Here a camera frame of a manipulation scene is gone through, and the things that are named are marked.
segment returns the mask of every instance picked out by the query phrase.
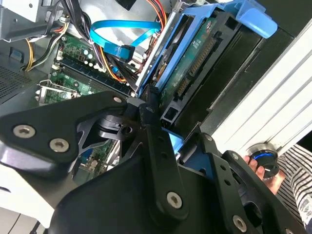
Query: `yellow wire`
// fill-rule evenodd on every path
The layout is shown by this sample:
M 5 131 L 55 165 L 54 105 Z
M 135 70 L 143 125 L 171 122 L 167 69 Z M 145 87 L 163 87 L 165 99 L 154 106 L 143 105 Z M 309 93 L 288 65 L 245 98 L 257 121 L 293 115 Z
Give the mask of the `yellow wire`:
M 31 45 L 31 43 L 25 39 L 27 41 L 27 44 L 28 44 L 28 47 L 29 47 L 29 61 L 28 61 L 28 64 L 27 64 L 27 67 L 25 69 L 25 71 L 28 71 L 28 69 L 32 66 L 33 64 L 33 59 L 34 59 L 34 50 L 33 50 L 33 47 Z
M 109 74 L 111 74 L 111 76 L 112 76 L 114 79 L 116 79 L 116 80 L 118 80 L 118 81 L 125 82 L 125 81 L 126 81 L 125 79 L 120 79 L 120 78 L 118 78 L 118 77 L 112 72 L 111 67 L 108 65 L 108 61 L 107 61 L 107 59 L 106 59 L 106 56 L 105 56 L 104 53 L 103 53 L 103 49 L 100 48 L 100 51 L 101 51 L 102 58 L 103 58 L 103 60 L 104 60 L 105 66 L 106 66 L 107 71 L 109 72 Z

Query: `black knob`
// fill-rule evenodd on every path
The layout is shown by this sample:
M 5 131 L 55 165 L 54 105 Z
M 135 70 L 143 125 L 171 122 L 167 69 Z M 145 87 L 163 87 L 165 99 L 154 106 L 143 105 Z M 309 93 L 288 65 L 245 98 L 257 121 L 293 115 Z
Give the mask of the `black knob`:
M 271 144 L 261 143 L 254 145 L 248 149 L 248 152 L 250 159 L 255 159 L 258 162 L 258 167 L 264 167 L 264 178 L 271 178 L 279 172 L 277 151 Z

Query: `finger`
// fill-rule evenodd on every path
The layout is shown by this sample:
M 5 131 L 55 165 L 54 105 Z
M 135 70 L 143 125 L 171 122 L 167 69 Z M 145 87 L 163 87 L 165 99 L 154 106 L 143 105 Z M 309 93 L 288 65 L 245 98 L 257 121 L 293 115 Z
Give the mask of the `finger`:
M 261 180 L 263 180 L 264 172 L 264 167 L 260 166 L 255 173 Z
M 258 165 L 258 162 L 254 159 L 252 159 L 249 163 L 249 167 L 253 170 L 253 172 L 256 172 L 257 165 Z
M 250 160 L 250 157 L 249 156 L 244 156 L 243 157 L 244 161 L 248 164 L 249 160 Z
M 275 175 L 272 179 L 270 179 L 268 182 L 266 182 L 266 185 L 271 190 L 271 192 L 276 195 L 279 187 L 281 187 L 282 182 L 284 181 L 286 175 L 284 172 L 279 170 L 277 175 Z

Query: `ribbed surface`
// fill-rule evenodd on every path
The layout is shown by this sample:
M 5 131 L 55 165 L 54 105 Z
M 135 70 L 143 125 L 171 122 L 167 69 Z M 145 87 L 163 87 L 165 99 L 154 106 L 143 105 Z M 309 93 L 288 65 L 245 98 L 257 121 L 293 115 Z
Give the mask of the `ribbed surface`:
M 14 95 L 23 85 L 31 80 L 0 66 L 0 102 Z

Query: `silver screw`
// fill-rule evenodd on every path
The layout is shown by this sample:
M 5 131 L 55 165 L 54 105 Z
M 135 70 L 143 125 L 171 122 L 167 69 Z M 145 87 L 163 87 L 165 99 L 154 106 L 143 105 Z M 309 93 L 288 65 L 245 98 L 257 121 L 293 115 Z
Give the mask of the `silver screw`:
M 50 141 L 50 148 L 55 152 L 64 153 L 69 149 L 69 143 L 62 138 L 55 138 Z
M 182 199 L 175 192 L 167 193 L 167 201 L 173 208 L 180 209 L 182 207 Z
M 232 153 L 232 156 L 233 156 L 233 158 L 234 158 L 235 160 L 238 160 L 238 159 L 239 159 L 239 157 L 238 157 L 237 154 Z
M 154 110 L 151 108 L 151 107 L 146 107 L 146 110 L 148 110 L 148 111 L 150 111 L 150 112 L 152 112 L 152 113 L 154 113 Z
M 238 215 L 233 216 L 233 223 L 242 233 L 245 233 L 247 231 L 246 223 Z
M 116 102 L 118 102 L 118 103 L 122 103 L 122 100 L 121 100 L 120 98 L 118 98 L 118 97 L 115 97 L 115 98 L 114 98 L 114 101 L 116 101 Z
M 212 138 L 210 135 L 208 135 L 208 134 L 205 134 L 205 137 L 206 137 L 206 139 L 207 139 L 208 141 L 212 141 L 212 140 L 213 140 L 213 138 Z
M 286 234 L 293 234 L 293 232 L 289 230 L 288 228 L 286 228 Z
M 31 138 L 35 135 L 36 130 L 29 125 L 18 125 L 13 129 L 13 133 L 20 138 Z

